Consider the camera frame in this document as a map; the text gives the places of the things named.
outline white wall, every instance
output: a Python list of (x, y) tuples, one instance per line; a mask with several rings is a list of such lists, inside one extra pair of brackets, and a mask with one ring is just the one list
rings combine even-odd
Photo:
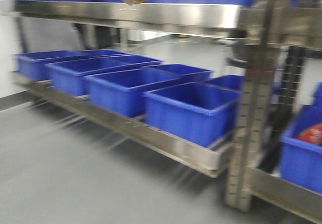
[(154, 39), (154, 38), (158, 38), (166, 35), (169, 35), (169, 34), (161, 33), (161, 32), (153, 32), (153, 31), (129, 30), (128, 39), (133, 41), (141, 41), (141, 40)]
[(13, 84), (11, 71), (16, 69), (13, 54), (20, 53), (15, 21), (11, 17), (0, 16), (0, 98), (23, 91)]

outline red item in bin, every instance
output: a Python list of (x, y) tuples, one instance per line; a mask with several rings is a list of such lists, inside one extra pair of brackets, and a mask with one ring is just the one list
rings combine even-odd
[(322, 145), (322, 123), (304, 130), (298, 135), (297, 139), (316, 145)]

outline gray floor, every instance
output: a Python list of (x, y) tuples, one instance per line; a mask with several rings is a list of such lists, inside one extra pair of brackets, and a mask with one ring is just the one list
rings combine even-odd
[[(218, 70), (223, 62), (208, 39), (143, 50), (167, 63)], [(255, 198), (249, 213), (231, 209), (225, 174), (210, 179), (70, 116), (51, 104), (0, 111), (0, 223), (310, 223)]]

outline shelf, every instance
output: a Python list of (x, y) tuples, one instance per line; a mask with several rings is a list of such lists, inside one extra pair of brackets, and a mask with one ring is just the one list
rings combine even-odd
[(322, 10), (278, 8), (270, 43), (322, 49)]
[(322, 223), (322, 195), (256, 168), (247, 168), (250, 193), (314, 223)]
[(15, 82), (32, 95), (43, 98), (106, 128), (178, 161), (209, 177), (215, 178), (228, 167), (232, 144), (225, 142), (229, 134), (205, 148), (167, 132), (150, 127), (136, 118), (128, 118), (89, 103), (84, 97), (72, 97), (50, 87), (48, 82), (33, 82), (14, 72)]
[(2, 12), (115, 28), (244, 38), (248, 8), (237, 5), (2, 1)]

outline shelf rack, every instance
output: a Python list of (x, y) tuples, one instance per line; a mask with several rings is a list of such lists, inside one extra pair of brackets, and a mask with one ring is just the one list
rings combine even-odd
[[(295, 73), (301, 73), (301, 68), (303, 68), (303, 48), (322, 49), (322, 10), (289, 8), (289, 2), (290, 0), (258, 0), (251, 9), (231, 5), (142, 4), (130, 7), (126, 4), (113, 3), (30, 1), (2, 2), (0, 7), (5, 9), (5, 14), (16, 17), (35, 17), (204, 37), (246, 37), (246, 54), (249, 55), (249, 60), (237, 128), (233, 142), (222, 145), (215, 152), (204, 150), (182, 139), (178, 140), (164, 132), (155, 131), (136, 119), (120, 117), (94, 107), (84, 99), (71, 98), (47, 85), (25, 82), (21, 77), (16, 76), (20, 78), (17, 81), (30, 93), (50, 100), (70, 111), (85, 115), (103, 126), (125, 132), (145, 146), (208, 176), (217, 176), (227, 166), (227, 159), (231, 157), (233, 149), (225, 198), (228, 205), (247, 211), (251, 204), (251, 196), (254, 195), (315, 223), (322, 223), (322, 196), (320, 194), (282, 180), (275, 174), (265, 172), (254, 165), (266, 156), (263, 143), (266, 141), (271, 143), (268, 145), (273, 144), (272, 139), (263, 138), (263, 134), (268, 125), (268, 105), (274, 71), (281, 53), (280, 46), (296, 47), (291, 47), (290, 57), (284, 71), (284, 76), (287, 76), (286, 87), (280, 93), (276, 116), (273, 118), (272, 135), (278, 135), (282, 127), (282, 124), (276, 126), (275, 123), (283, 118), (288, 119), (291, 115), (294, 103), (294, 96), (291, 92), (297, 91), (300, 82), (299, 77), (295, 77)], [(317, 1), (300, 0), (301, 5), (316, 6)], [(100, 118), (102, 111), (109, 116), (108, 118), (117, 119), (118, 125), (113, 125), (105, 118)], [(133, 131), (133, 128), (137, 127), (143, 132), (156, 134), (158, 141), (151, 143), (151, 139), (144, 139), (144, 135)], [(179, 146), (189, 146), (188, 158), (187, 152), (180, 152), (182, 149), (177, 149), (180, 152), (178, 154), (173, 150), (163, 149), (161, 143), (162, 145), (174, 144), (172, 146), (179, 143)], [(206, 166), (200, 162), (205, 152), (211, 156), (208, 159), (211, 164)], [(189, 154), (193, 156), (196, 154), (198, 159), (189, 157)]]
[(0, 7), (19, 17), (216, 38), (244, 38), (249, 11), (237, 5), (39, 1), (3, 1)]
[(13, 72), (13, 77), (16, 83), (26, 88), (32, 95), (126, 135), (130, 139), (211, 178), (217, 177), (227, 169), (233, 148), (231, 142), (226, 140), (231, 134), (205, 148), (150, 127), (138, 118), (128, 118), (97, 107), (89, 103), (84, 96), (72, 97), (55, 90), (50, 87), (48, 81), (34, 82), (17, 72)]

